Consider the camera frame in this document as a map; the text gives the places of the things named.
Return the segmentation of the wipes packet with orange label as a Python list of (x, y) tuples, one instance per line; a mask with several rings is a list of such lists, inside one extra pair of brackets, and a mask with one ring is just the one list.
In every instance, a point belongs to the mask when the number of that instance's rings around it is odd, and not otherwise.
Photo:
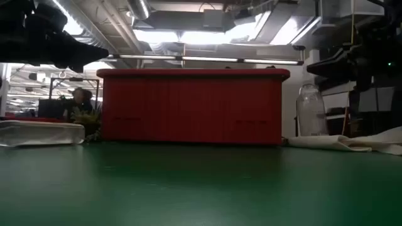
[(81, 144), (84, 140), (85, 127), (80, 124), (0, 121), (0, 146)]

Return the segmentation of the white cloth tote bag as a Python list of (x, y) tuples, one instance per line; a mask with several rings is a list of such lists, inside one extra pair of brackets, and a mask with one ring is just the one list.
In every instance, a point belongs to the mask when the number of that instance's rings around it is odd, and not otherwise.
[(288, 139), (290, 146), (310, 149), (372, 152), (402, 156), (402, 126), (372, 136), (349, 138), (334, 136), (299, 136)]

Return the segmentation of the red plastic laundry basket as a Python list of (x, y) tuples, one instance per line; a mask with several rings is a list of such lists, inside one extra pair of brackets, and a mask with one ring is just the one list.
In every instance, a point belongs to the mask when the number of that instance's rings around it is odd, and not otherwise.
[(97, 76), (106, 140), (281, 143), (286, 69), (102, 69)]

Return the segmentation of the small green potted plant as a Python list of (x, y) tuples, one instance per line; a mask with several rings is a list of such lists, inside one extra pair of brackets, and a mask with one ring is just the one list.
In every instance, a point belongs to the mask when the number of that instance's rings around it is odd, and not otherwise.
[(85, 128), (85, 141), (92, 142), (101, 139), (101, 110), (92, 109), (91, 111), (73, 108), (71, 119), (75, 124), (80, 124)]

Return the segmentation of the person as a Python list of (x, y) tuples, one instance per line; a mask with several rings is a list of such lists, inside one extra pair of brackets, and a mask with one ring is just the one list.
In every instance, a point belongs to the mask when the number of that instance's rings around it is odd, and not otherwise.
[(91, 112), (93, 110), (91, 91), (79, 87), (72, 92), (72, 95), (73, 98), (67, 100), (63, 112), (63, 117), (66, 122), (73, 122), (72, 113), (75, 109), (84, 112)]

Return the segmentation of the clear plastic spray bottle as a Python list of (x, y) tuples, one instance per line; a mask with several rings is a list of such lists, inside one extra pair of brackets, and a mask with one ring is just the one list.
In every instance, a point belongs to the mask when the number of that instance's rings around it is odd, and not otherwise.
[(303, 84), (296, 100), (300, 136), (327, 136), (325, 105), (318, 87), (312, 83)]

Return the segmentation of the dark computer monitor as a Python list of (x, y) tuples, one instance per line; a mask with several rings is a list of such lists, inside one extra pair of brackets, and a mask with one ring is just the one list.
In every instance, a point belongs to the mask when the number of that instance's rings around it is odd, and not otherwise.
[(67, 102), (59, 99), (40, 99), (38, 102), (38, 117), (63, 119)]

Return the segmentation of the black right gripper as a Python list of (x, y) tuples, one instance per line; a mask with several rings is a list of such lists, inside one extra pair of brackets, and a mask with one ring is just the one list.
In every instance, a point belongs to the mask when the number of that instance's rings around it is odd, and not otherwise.
[(376, 82), (386, 78), (385, 62), (381, 55), (386, 36), (382, 28), (386, 24), (384, 18), (359, 21), (354, 25), (354, 46), (342, 47), (331, 57), (307, 65), (307, 72), (325, 78), (355, 78), (356, 90), (367, 91), (371, 88), (372, 79)]

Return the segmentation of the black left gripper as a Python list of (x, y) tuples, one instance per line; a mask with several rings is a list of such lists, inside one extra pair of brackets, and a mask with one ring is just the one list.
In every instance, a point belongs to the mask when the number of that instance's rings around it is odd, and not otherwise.
[(38, 58), (52, 62), (57, 68), (69, 68), (82, 73), (84, 66), (106, 58), (105, 48), (77, 41), (63, 31), (67, 17), (57, 8), (38, 3), (25, 19), (28, 44)]

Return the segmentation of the grey flat panel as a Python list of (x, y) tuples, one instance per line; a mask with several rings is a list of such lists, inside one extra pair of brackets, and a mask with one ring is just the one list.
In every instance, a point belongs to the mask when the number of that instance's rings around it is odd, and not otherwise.
[(359, 112), (387, 112), (391, 110), (394, 87), (371, 88), (360, 93)]

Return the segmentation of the long ceiling light bar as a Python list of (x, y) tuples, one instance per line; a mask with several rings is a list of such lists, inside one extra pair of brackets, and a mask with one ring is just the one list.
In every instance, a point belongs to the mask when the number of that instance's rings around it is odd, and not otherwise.
[(179, 56), (179, 55), (108, 55), (106, 59), (135, 59), (135, 60), (170, 60), (170, 61), (200, 61), (224, 63), (250, 63), (267, 65), (303, 65), (300, 60), (250, 59), (250, 58), (220, 58), (211, 56)]

